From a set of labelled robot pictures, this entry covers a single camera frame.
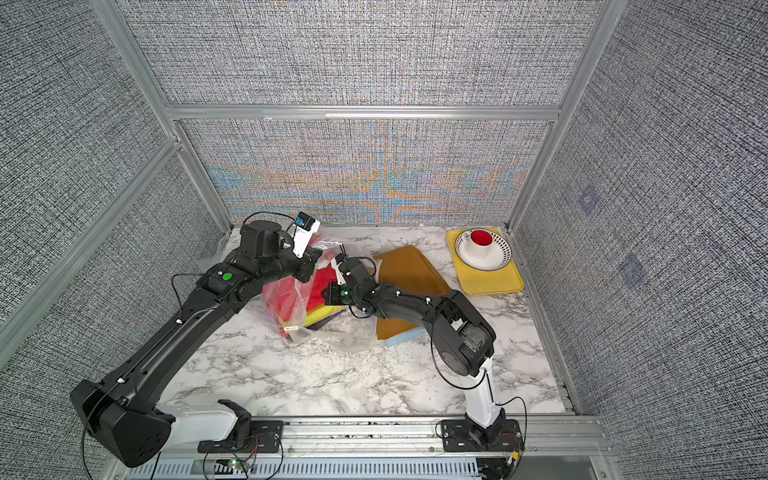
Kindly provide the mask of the brown garment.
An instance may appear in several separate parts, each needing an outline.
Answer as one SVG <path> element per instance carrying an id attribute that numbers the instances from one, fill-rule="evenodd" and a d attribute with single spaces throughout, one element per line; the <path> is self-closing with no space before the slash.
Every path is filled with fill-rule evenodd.
<path id="1" fill-rule="evenodd" d="M 426 296 L 448 294 L 452 288 L 432 263 L 414 246 L 405 246 L 374 257 L 378 262 L 379 282 Z M 384 341 L 404 331 L 421 328 L 398 319 L 376 320 L 377 339 Z"/>

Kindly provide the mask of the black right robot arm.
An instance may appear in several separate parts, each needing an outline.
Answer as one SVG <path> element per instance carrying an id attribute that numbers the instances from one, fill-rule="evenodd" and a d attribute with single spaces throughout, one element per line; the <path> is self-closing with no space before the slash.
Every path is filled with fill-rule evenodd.
<path id="1" fill-rule="evenodd" d="M 497 436 L 506 414 L 494 400 L 496 333 L 467 297 L 457 290 L 427 296 L 379 283 L 360 257 L 344 253 L 332 260 L 332 266 L 337 281 L 323 291 L 325 303 L 424 328 L 432 359 L 441 360 L 458 376 L 449 385 L 465 393 L 467 421 L 486 441 Z"/>

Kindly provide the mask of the clear plastic vacuum bag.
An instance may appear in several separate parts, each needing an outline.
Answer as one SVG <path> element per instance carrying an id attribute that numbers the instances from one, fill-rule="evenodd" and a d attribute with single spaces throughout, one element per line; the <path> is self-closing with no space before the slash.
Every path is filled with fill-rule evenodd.
<path id="1" fill-rule="evenodd" d="M 320 231 L 312 236 L 310 245 L 321 256 L 307 282 L 289 276 L 266 285 L 226 326 L 254 327 L 270 339 L 293 344 L 319 340 L 345 353 L 370 349 L 375 343 L 375 319 L 359 309 L 327 305 L 322 292 L 337 280 L 332 268 L 337 254 L 359 257 L 373 276 L 378 275 L 381 262 L 362 242 L 344 238 L 337 230 Z"/>

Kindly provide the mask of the yellow garment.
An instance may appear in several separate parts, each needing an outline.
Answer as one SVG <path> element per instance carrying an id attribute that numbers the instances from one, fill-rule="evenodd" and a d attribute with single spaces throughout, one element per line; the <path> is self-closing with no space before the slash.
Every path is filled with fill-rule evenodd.
<path id="1" fill-rule="evenodd" d="M 345 310 L 343 306 L 321 305 L 306 312 L 304 328 L 318 329 Z"/>

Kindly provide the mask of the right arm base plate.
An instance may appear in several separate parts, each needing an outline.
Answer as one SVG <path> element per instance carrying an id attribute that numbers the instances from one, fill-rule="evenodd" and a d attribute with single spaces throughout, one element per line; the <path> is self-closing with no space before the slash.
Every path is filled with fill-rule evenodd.
<path id="1" fill-rule="evenodd" d="M 436 432 L 443 450 L 449 453 L 521 453 L 525 450 L 523 431 L 514 419 L 499 418 L 488 428 L 480 427 L 469 418 L 442 420 Z"/>

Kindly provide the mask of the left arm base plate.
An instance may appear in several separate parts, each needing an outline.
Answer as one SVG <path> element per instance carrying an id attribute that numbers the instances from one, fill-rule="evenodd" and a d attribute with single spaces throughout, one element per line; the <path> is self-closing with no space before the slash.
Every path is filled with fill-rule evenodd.
<path id="1" fill-rule="evenodd" d="M 235 426 L 224 440 L 198 443 L 197 452 L 213 453 L 279 453 L 285 423 L 279 420 L 251 420 Z"/>

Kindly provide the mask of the white cup red inside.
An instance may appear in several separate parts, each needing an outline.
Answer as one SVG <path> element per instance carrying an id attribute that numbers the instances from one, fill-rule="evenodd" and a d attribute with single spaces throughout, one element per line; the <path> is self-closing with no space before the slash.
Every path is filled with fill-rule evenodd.
<path id="1" fill-rule="evenodd" d="M 466 230 L 458 239 L 457 253 L 468 264 L 484 263 L 494 244 L 492 234 L 484 229 Z"/>

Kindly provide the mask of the aluminium front rail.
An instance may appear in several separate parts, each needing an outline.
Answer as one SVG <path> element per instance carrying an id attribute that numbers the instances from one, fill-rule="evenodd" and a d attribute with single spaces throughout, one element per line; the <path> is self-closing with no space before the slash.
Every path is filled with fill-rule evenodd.
<path id="1" fill-rule="evenodd" d="M 283 417 L 259 418 L 223 406 L 209 411 L 160 415 L 129 412 L 94 424 L 93 438 L 128 467 L 146 463 L 158 452 L 178 445 L 197 449 L 206 440 L 224 440 L 235 426 L 251 420 L 285 423 L 281 451 L 285 454 L 397 455 L 449 453 L 436 432 L 442 420 L 463 417 Z M 599 422 L 587 416 L 533 415 L 516 420 L 523 431 L 526 454 L 611 455 L 613 447 Z"/>

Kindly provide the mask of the yellow plastic tray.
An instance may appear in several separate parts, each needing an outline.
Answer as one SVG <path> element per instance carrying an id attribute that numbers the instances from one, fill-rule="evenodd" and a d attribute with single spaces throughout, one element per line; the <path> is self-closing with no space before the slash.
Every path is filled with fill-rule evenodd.
<path id="1" fill-rule="evenodd" d="M 518 293 L 524 282 L 510 244 L 493 228 L 455 229 L 445 236 L 461 290 L 483 296 Z"/>

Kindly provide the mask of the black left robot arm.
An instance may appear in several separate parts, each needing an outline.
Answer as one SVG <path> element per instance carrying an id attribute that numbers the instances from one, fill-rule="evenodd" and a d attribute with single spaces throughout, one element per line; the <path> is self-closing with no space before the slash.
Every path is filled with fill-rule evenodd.
<path id="1" fill-rule="evenodd" d="M 198 348 L 264 286 L 287 277 L 308 282 L 321 256 L 310 246 L 319 230 L 301 212 L 288 233 L 255 220 L 240 229 L 240 244 L 223 261 L 195 277 L 194 289 L 175 314 L 138 351 L 101 381 L 81 381 L 70 393 L 83 433 L 125 466 L 145 464 L 174 443 L 245 451 L 254 443 L 251 416 L 233 401 L 188 412 L 163 410 L 165 388 Z"/>

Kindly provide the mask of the light blue trousers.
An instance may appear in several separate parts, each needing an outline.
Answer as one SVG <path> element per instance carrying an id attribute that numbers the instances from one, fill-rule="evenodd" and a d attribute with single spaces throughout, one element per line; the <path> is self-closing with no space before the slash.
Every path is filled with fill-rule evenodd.
<path id="1" fill-rule="evenodd" d="M 426 334 L 426 329 L 423 327 L 410 329 L 386 339 L 385 344 L 388 348 L 393 348 L 402 343 L 414 340 L 424 334 Z"/>

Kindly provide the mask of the red garment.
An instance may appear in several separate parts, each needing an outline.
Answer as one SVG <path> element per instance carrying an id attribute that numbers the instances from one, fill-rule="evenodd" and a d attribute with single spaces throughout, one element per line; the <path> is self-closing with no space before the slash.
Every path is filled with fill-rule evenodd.
<path id="1" fill-rule="evenodd" d="M 279 334 L 288 338 L 304 329 L 319 330 L 320 328 L 303 327 L 306 312 L 326 305 L 321 293 L 335 280 L 336 274 L 328 265 L 317 270 L 307 283 L 302 283 L 294 277 L 286 277 L 266 285 L 262 291 L 262 300 L 269 316 L 275 321 Z"/>

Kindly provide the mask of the white patterned saucer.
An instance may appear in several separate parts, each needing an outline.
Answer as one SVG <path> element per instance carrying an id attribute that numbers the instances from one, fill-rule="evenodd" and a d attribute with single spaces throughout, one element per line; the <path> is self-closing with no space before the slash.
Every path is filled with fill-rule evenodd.
<path id="1" fill-rule="evenodd" d="M 488 229 L 460 232 L 454 241 L 454 248 L 463 263 L 480 271 L 498 271 L 512 261 L 509 244 L 497 232 Z"/>

